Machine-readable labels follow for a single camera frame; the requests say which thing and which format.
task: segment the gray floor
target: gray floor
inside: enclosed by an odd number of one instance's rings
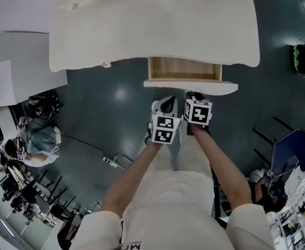
[[[305,0],[255,0],[255,8],[260,65],[224,66],[223,79],[238,83],[239,90],[210,97],[213,138],[245,175],[264,166],[254,147],[267,158],[271,153],[271,147],[252,132],[253,126],[278,138],[287,131],[274,122],[277,116],[305,129],[305,79],[292,70],[288,47],[305,40]],[[115,62],[109,69],[68,71],[69,84],[57,89],[65,105],[56,120],[62,134],[97,145],[109,157],[122,153],[135,158],[151,103],[166,95],[177,96],[180,104],[184,101],[181,90],[144,88],[147,69],[146,59],[132,59]],[[123,172],[102,157],[97,149],[64,137],[60,158],[48,170],[63,176],[82,206],[93,206]]]

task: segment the open drawer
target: open drawer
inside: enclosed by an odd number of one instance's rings
[[[178,88],[208,95],[225,95],[238,85],[222,81],[222,65],[173,57],[149,57],[144,87]]]

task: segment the white pants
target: white pants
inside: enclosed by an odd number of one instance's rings
[[[180,150],[176,168],[172,166],[171,154],[167,144],[164,144],[153,159],[148,170],[194,171],[212,179],[209,161],[194,136],[187,135],[187,122],[182,121],[179,128]],[[142,143],[140,152],[146,144]]]

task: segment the blue chair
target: blue chair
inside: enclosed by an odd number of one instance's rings
[[[280,119],[274,120],[282,124],[290,133],[273,142],[256,129],[252,129],[257,135],[272,145],[272,162],[269,162],[258,150],[254,151],[269,165],[273,171],[285,170],[287,163],[294,157],[298,158],[301,171],[305,171],[305,130],[293,129]]]

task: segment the white shirt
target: white shirt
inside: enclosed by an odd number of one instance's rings
[[[226,231],[213,219],[212,179],[196,172],[147,173],[120,218],[102,211],[84,217],[71,249],[197,250],[275,249],[261,206],[236,208]]]

